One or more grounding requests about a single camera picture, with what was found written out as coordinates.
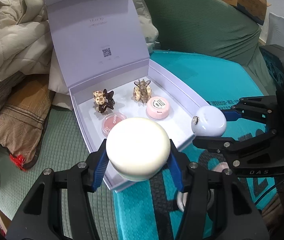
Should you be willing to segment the lavender open gift box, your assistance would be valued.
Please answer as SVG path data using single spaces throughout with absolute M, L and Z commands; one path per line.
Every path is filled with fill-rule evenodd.
M 133 0 L 45 0 L 45 5 L 57 61 L 90 152 L 105 138 L 93 92 L 113 91 L 114 112 L 146 117 L 146 107 L 133 99 L 134 82 L 142 79 L 170 104 L 169 116 L 159 123 L 176 148 L 192 143 L 191 120 L 207 103 L 150 59 Z

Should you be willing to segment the cream cylindrical jar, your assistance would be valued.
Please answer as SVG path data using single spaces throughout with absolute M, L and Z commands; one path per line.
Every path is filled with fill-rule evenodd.
M 166 164 L 170 150 L 165 130 L 147 118 L 119 122 L 106 140 L 106 152 L 113 168 L 130 181 L 153 177 Z

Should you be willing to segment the gold cream hair claw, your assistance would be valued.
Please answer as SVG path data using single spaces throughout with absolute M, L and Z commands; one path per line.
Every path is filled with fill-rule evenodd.
M 151 80 L 134 81 L 133 97 L 135 101 L 140 101 L 143 104 L 147 103 L 152 97 L 152 89 L 150 87 Z

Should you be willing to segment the red wrapper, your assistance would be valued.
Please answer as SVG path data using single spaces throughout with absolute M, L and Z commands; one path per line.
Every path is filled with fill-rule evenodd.
M 13 154 L 9 155 L 10 160 L 22 171 L 26 172 L 27 169 L 24 167 L 26 158 L 19 154 L 14 156 Z

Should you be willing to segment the beige puffer jacket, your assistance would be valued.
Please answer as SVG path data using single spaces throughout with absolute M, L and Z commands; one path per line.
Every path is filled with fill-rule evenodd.
M 133 0 L 148 50 L 158 30 L 143 0 Z M 0 81 L 17 72 L 49 72 L 54 50 L 45 0 L 0 0 Z

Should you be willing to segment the pink novo blush compact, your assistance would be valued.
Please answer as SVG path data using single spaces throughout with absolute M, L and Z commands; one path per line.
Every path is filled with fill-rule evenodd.
M 127 117 L 120 113 L 120 112 L 115 112 L 111 113 L 109 115 L 106 115 L 105 118 L 103 119 L 101 130 L 102 133 L 105 137 L 109 135 L 109 132 L 114 128 L 116 124 L 119 122 L 125 120 Z

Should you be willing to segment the pink shallow tray lid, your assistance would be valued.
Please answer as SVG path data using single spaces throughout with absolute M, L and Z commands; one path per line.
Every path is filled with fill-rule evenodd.
M 216 165 L 211 171 L 221 173 L 225 169 L 229 169 L 229 165 L 227 164 L 227 162 L 223 161 L 223 162 L 220 162 L 218 165 Z

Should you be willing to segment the pale blue round jar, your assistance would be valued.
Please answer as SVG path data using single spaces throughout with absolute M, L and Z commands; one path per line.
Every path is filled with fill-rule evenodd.
M 218 108 L 203 106 L 192 118 L 191 128 L 196 137 L 221 137 L 226 131 L 226 118 Z

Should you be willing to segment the pink round compact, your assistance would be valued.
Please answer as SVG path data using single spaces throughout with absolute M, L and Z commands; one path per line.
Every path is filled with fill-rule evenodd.
M 170 104 L 165 98 L 154 96 L 147 102 L 146 113 L 153 119 L 162 120 L 168 117 L 170 108 Z

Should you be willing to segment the green textured cushion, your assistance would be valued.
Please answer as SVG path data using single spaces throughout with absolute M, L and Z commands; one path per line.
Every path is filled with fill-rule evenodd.
M 143 0 L 162 50 L 198 53 L 240 64 L 263 94 L 275 84 L 259 49 L 260 26 L 221 0 Z

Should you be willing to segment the brown striped pillow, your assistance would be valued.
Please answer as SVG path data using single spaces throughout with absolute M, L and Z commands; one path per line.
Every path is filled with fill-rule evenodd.
M 27 76 L 0 110 L 0 145 L 9 155 L 23 155 L 27 170 L 38 159 L 38 146 L 54 97 L 48 85 L 48 75 Z

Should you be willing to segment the dark brown hair claw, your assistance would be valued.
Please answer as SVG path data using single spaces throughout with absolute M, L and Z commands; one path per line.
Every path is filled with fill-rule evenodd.
M 113 99 L 114 92 L 104 90 L 96 90 L 93 92 L 94 102 L 96 104 L 96 110 L 99 113 L 105 113 L 109 109 L 114 109 L 115 101 Z

